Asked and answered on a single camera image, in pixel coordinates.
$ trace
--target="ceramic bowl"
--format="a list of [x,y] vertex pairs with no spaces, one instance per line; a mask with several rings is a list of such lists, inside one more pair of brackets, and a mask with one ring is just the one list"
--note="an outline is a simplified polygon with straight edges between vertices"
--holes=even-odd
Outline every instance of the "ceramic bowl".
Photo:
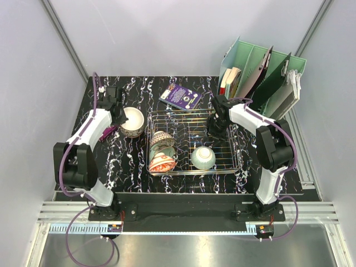
[[160,146],[160,145],[153,145],[153,147],[150,149],[150,162],[154,157],[156,157],[159,153],[164,153],[164,155],[168,157],[172,157],[175,154],[175,149],[172,146]]
[[173,146],[174,143],[175,143],[174,138],[169,133],[158,131],[154,133],[150,145],[153,146],[155,144],[158,144],[158,145]]
[[139,137],[145,129],[145,118],[142,112],[134,107],[123,109],[128,120],[120,125],[120,130],[126,137]]
[[176,162],[171,157],[159,153],[150,163],[149,171],[164,172],[173,169],[176,166]]
[[191,163],[199,170],[208,170],[215,165],[215,153],[206,146],[198,147],[191,154]]

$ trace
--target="black marble table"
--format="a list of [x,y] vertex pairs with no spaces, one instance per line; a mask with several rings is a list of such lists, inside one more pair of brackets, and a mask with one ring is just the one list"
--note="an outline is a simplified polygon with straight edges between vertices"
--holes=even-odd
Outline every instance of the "black marble table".
[[[155,110],[175,109],[159,101],[159,95],[171,83],[178,83],[202,93],[197,108],[212,108],[210,99],[217,92],[218,77],[102,77],[105,86],[116,85],[126,90],[125,106],[147,115]],[[89,79],[73,129],[75,133],[93,108],[93,84]],[[235,174],[152,176],[146,168],[146,132],[129,139],[117,130],[104,142],[98,142],[94,156],[100,180],[114,192],[217,193],[253,194],[258,186],[261,166],[255,152],[255,138],[239,127],[242,168]],[[283,193],[301,194],[298,171],[288,172],[282,182]]]

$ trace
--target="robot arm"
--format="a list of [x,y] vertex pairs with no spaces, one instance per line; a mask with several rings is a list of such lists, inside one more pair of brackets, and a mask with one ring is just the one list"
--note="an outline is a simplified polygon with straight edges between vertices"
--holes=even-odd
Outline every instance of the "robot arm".
[[256,136],[257,157],[262,165],[260,186],[256,192],[257,209],[270,210],[278,202],[278,191],[283,178],[280,173],[291,165],[294,158],[289,141],[265,120],[272,121],[291,136],[285,120],[274,121],[249,109],[240,100],[228,101],[224,95],[212,99],[216,114],[210,116],[207,134],[223,140],[226,129],[237,123]]
[[75,142],[65,159],[63,184],[74,191],[87,194],[100,207],[112,206],[115,194],[98,179],[98,169],[92,152],[106,128],[112,123],[123,124],[127,120],[122,108],[122,93],[122,89],[107,87],[105,95],[98,101],[99,108],[96,109],[95,115],[94,110],[91,110],[80,129],[67,142],[56,143],[53,148],[55,178],[59,184],[63,155],[69,145]]

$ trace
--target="white wall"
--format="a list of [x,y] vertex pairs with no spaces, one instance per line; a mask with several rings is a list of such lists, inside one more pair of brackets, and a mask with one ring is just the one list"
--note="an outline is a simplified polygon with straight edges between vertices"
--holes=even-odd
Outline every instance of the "white wall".
[[334,1],[302,57],[296,113],[325,200],[334,202],[356,263],[356,2]]
[[322,0],[51,0],[88,73],[219,75],[242,41],[295,52]]
[[85,84],[38,0],[1,0],[0,265],[23,266]]

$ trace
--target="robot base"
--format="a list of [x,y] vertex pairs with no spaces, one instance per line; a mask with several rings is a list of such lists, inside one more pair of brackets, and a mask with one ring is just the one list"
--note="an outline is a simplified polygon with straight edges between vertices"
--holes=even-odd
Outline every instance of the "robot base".
[[277,204],[273,209],[266,212],[257,213],[254,204],[235,204],[236,220],[240,222],[263,221],[270,222],[273,215],[273,221],[285,221],[284,209],[282,204]]
[[90,209],[89,221],[120,221],[120,211],[125,213],[125,221],[135,221],[137,214],[137,204],[135,203],[121,203],[117,195],[114,194],[112,204],[109,207],[95,206]]

